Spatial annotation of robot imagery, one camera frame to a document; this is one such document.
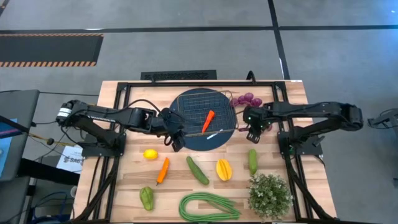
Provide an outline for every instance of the concrete floor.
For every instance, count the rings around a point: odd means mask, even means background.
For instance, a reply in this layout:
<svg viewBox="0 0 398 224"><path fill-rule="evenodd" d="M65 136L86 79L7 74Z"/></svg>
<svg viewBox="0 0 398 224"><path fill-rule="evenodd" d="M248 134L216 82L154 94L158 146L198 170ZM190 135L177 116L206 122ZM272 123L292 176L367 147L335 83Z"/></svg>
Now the concrete floor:
<svg viewBox="0 0 398 224"><path fill-rule="evenodd" d="M280 26L398 24L395 0L276 0ZM0 30L183 26L271 26L265 0L10 0ZM398 30L281 31L290 77L303 80L310 103L341 101L363 109L364 119L397 107ZM138 80L141 72L217 69L219 79L281 79L273 31L105 34L92 68L1 68L0 91L39 89L98 94L103 80ZM36 122L52 121L70 99L40 95ZM56 125L35 133L61 136ZM72 133L78 139L78 133ZM322 142L338 216L397 223L397 138L392 130L335 131ZM48 149L28 141L24 157ZM46 189L68 188L39 183Z"/></svg>

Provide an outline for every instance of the orange carrot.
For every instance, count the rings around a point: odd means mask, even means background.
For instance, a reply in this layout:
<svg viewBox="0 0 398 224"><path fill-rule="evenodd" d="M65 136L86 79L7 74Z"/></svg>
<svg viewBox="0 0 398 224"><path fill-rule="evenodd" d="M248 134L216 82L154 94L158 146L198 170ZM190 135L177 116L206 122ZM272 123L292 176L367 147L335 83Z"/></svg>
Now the orange carrot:
<svg viewBox="0 0 398 224"><path fill-rule="evenodd" d="M163 182L164 177L166 176L166 173L167 173L167 169L169 168L169 164L170 164L170 160L169 160L169 158L166 157L166 159L163 163L162 170L159 172L159 176L157 176L156 186Z"/></svg>
<svg viewBox="0 0 398 224"><path fill-rule="evenodd" d="M214 118L215 115L216 114L214 113L214 111L212 111L212 110L209 111L209 114L207 115L207 118L206 118L206 122L203 125L203 128L201 129L202 134L206 131L207 127L209 126L211 120Z"/></svg>

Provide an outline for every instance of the long green beans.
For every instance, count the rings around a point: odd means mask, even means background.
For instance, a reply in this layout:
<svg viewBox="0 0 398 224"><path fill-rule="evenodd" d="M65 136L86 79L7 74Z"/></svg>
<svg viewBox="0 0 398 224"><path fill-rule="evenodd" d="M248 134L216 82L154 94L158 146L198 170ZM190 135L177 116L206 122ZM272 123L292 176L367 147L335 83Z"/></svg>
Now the long green beans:
<svg viewBox="0 0 398 224"><path fill-rule="evenodd" d="M213 213L208 215L193 215L187 213L185 207L187 203L192 200L206 201L213 207L223 211L223 213ZM180 216L188 222L217 222L223 220L237 220L239 219L240 212L233 207L234 201L222 196L218 196L206 192L197 192L184 196L180 202Z"/></svg>

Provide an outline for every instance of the wooden table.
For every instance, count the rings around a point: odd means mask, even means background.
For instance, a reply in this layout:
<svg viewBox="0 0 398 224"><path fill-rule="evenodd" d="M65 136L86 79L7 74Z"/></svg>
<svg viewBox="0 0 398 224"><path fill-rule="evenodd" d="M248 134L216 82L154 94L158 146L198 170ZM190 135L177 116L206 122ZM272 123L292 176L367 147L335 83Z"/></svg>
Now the wooden table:
<svg viewBox="0 0 398 224"><path fill-rule="evenodd" d="M285 81L289 101L292 104L308 103L305 95L304 85L301 81ZM101 92L98 98L98 106L112 108L116 94L116 81L105 81L102 84ZM179 94L195 87L134 87L131 90L130 102L139 98L145 98L155 103L160 109L169 107L172 100ZM254 94L256 98L261 98L263 102L273 101L272 90L264 86L245 86L245 87L211 87L214 90L229 90L234 97L238 97L247 92ZM145 102L135 104L136 107L150 108ZM239 127L245 127L242 114L238 115ZM312 123L311 119L294 119L296 126L307 126ZM103 128L109 128L109 123L98 122ZM207 151L197 152L183 148L180 152L173 152L171 146L164 146L163 138L145 135L141 133L127 132L127 143L125 153L122 156L118 170L118 180L114 195L111 222L182 222L178 214L178 205L184 195L193 192L211 192L214 194L229 197L236 201L236 208L242 213L240 222L258 222L260 219L248 207L249 190L248 180L250 178L248 171L248 150L256 149L258 153L259 170L257 173L278 174L287 180L285 162L279 154L279 147L276 138L278 132L275 123L270 132L265 132L261 136L258 144L246 140L247 133L235 131L231 139L221 147ZM159 157L155 161L145 160L142 153L146 149L156 149ZM188 168L186 157L191 156L193 160L201 167L202 171L210 179L208 186L203 186L192 175ZM163 184L156 185L157 175L162 167L165 157L170 159L170 167ZM223 182L216 174L216 162L218 159L227 159L233 168L232 179ZM97 158L88 158L84 161L81 172L78 190L74 203L76 214L80 214L86 207L88 192L93 176ZM309 191L318 201L318 203L331 216L336 216L330 188L323 165L313 156L302 156L303 169L307 179ZM98 188L100 179L102 161L99 162L97 175L95 177L93 193ZM155 209L151 212L145 211L139 200L139 190L142 187L149 186L154 189ZM302 217L305 217L305 207L302 200L302 194L299 189L298 202ZM106 192L101 203L100 218L104 217L106 207ZM214 213L218 210L203 202L190 202L187 206L189 212L195 213ZM295 220L293 208L284 221Z"/></svg>

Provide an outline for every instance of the white stick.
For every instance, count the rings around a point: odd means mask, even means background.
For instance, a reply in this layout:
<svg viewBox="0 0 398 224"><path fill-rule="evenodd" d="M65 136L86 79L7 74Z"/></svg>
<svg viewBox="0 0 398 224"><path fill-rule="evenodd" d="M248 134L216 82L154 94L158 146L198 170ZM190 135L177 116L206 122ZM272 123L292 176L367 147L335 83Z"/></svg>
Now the white stick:
<svg viewBox="0 0 398 224"><path fill-rule="evenodd" d="M208 137L207 137L207 140L211 139L212 137L216 136L218 133L220 133L220 132L222 132L222 131L223 131L223 130L221 129L221 130L217 131L216 133L212 134L211 136L208 136Z"/></svg>

